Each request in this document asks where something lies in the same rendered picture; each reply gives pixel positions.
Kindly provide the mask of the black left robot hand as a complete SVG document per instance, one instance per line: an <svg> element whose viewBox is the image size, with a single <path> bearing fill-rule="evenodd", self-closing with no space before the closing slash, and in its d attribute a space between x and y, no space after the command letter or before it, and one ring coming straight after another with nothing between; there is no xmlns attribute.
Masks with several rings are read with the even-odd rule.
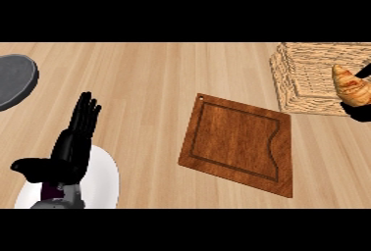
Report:
<svg viewBox="0 0 371 251"><path fill-rule="evenodd" d="M102 106L83 92L72 111L68 128L60 131L50 157L25 158L13 162L10 170L21 173L28 182L77 184L84 177L91 151L91 138Z"/></svg>

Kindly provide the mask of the white round plate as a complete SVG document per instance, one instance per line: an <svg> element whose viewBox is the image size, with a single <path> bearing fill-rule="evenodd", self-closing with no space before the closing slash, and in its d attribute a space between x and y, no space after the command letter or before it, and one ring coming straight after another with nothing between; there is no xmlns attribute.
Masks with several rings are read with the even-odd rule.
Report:
<svg viewBox="0 0 371 251"><path fill-rule="evenodd" d="M80 182L81 198L87 209L114 209L118 201L118 169L109 152L91 146L90 162ZM15 208L29 209L40 200L41 184L25 182Z"/></svg>

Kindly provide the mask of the wicker basket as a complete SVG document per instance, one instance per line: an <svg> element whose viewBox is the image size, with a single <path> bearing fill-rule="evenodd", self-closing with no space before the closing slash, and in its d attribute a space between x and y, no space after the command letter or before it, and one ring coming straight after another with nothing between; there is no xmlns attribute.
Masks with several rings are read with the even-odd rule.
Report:
<svg viewBox="0 0 371 251"><path fill-rule="evenodd" d="M281 42L269 58L279 110L344 116L332 66L356 74L369 63L371 42Z"/></svg>

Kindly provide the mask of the golden brown croissant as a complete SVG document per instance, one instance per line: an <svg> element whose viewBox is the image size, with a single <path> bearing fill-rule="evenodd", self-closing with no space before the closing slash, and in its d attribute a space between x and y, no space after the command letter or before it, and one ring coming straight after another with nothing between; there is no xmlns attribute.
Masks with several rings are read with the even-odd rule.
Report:
<svg viewBox="0 0 371 251"><path fill-rule="evenodd" d="M350 107L371 104L371 82L356 77L340 65L332 67L335 95Z"/></svg>

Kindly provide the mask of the brown wooden cutting board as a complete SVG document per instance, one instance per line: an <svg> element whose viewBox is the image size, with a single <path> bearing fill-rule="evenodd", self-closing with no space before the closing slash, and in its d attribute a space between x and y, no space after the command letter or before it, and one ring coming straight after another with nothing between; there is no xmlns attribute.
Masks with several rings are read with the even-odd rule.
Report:
<svg viewBox="0 0 371 251"><path fill-rule="evenodd" d="M290 198L290 116L198 94L179 164Z"/></svg>

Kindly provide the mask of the grey round plate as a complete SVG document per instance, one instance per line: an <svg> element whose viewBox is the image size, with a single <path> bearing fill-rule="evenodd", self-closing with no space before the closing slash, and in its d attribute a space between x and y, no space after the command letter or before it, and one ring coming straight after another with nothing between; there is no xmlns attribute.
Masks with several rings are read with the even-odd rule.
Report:
<svg viewBox="0 0 371 251"><path fill-rule="evenodd" d="M0 56L0 112L29 96L37 80L37 63L26 55Z"/></svg>

